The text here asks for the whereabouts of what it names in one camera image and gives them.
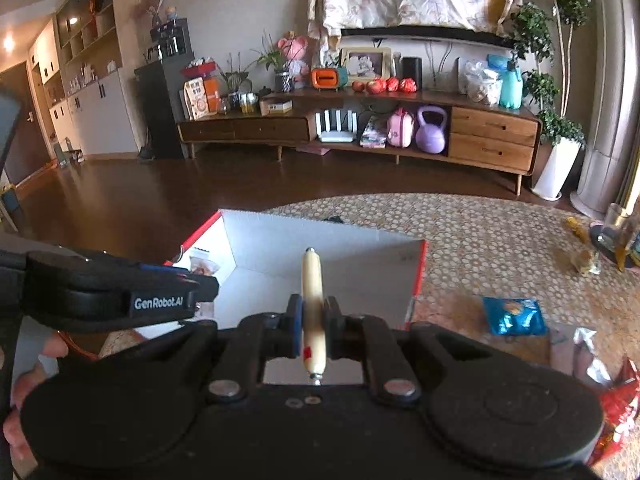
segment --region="blue snack bag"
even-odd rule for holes
[[[545,335],[545,320],[536,300],[482,297],[482,305],[494,335]]]

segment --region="ceiling light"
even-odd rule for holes
[[[6,38],[4,38],[4,49],[7,52],[11,52],[14,49],[15,46],[15,41],[14,38],[12,38],[11,36],[7,36]]]

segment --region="stuffed toy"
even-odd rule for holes
[[[309,65],[303,61],[308,40],[304,36],[296,36],[289,31],[284,38],[278,40],[278,48],[289,61],[289,75],[294,88],[304,88],[305,78],[309,74]]]

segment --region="tall white plant pot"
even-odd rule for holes
[[[579,151],[580,142],[562,138],[551,150],[545,169],[531,191],[544,200],[558,200],[562,196],[562,184],[569,176]]]

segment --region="patterned rug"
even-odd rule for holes
[[[640,362],[640,278],[603,264],[579,276],[569,254],[582,243],[562,224],[569,214],[521,202],[442,194],[375,194],[313,200],[269,212],[398,231],[430,243],[415,320],[428,320],[526,360],[548,364],[546,337],[488,335],[478,296],[535,298],[547,320],[598,330],[598,356],[611,372],[625,352]],[[102,354],[131,344],[110,336]],[[606,480],[640,476],[640,432],[596,466]]]

